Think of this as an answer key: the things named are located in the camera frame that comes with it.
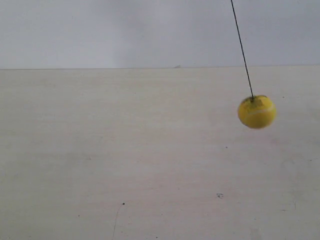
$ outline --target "white wall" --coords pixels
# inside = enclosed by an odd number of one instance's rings
[[[234,0],[249,65],[320,64],[320,1]],[[1,0],[0,68],[242,66],[229,0]]]
[[[319,240],[320,67],[251,73],[0,71],[0,239]]]

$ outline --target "tennis ball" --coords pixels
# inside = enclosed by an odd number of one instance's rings
[[[238,107],[241,123],[251,129],[269,126],[277,115],[276,106],[264,95],[247,97]]]

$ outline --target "hanging ball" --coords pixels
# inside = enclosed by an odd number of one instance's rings
[[[276,106],[264,95],[247,97],[238,107],[241,123],[251,129],[263,129],[269,126],[276,115]]]

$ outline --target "yellow ball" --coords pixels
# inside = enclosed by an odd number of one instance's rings
[[[251,129],[269,126],[276,118],[274,103],[264,95],[247,97],[238,108],[238,117],[242,124]]]

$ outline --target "black string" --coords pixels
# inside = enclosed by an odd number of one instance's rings
[[[238,21],[237,21],[237,17],[236,17],[234,2],[233,2],[233,0],[230,0],[230,1],[231,1],[231,6],[232,6],[233,15],[234,15],[234,20],[235,20],[236,29],[237,29],[237,31],[238,31],[238,36],[239,36],[239,41],[240,41],[240,45],[241,45],[241,51],[242,51],[244,66],[245,66],[246,75],[247,75],[248,81],[249,81],[249,87],[250,87],[250,90],[251,90],[252,100],[254,100],[254,93],[253,93],[253,91],[252,91],[251,81],[250,81],[249,72],[248,72],[248,67],[247,67],[247,61],[246,61],[245,52],[244,52],[244,47],[243,47],[243,45],[242,45],[242,41],[241,41],[241,37],[240,37],[240,31],[239,31]]]

